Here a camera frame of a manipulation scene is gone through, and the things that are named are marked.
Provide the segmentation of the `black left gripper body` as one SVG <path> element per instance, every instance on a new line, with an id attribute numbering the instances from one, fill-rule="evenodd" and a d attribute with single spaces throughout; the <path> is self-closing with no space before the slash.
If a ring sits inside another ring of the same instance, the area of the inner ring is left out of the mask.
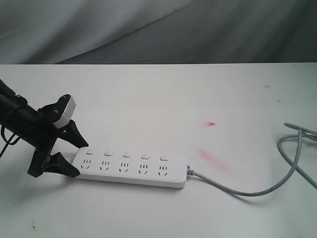
<path id="1" fill-rule="evenodd" d="M 44 172 L 44 164 L 51 156 L 52 148 L 60 136 L 63 136 L 63 128 L 53 125 L 54 105 L 49 104 L 38 109 L 36 120 L 31 124 L 31 138 L 35 143 L 35 152 L 27 173 L 35 178 Z"/>

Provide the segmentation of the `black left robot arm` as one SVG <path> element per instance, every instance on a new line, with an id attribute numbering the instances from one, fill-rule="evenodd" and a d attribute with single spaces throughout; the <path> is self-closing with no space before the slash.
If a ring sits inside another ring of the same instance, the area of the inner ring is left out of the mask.
<path id="1" fill-rule="evenodd" d="M 0 83 L 0 135 L 6 147 L 22 139 L 35 148 L 27 171 L 29 175 L 35 178 L 43 173 L 71 178 L 79 176 L 79 170 L 60 152 L 51 154 L 58 139 L 77 148 L 88 146 L 72 120 L 75 108 L 73 97 L 65 94 L 56 103 L 35 110 L 24 97 L 16 94 L 4 82 Z"/>

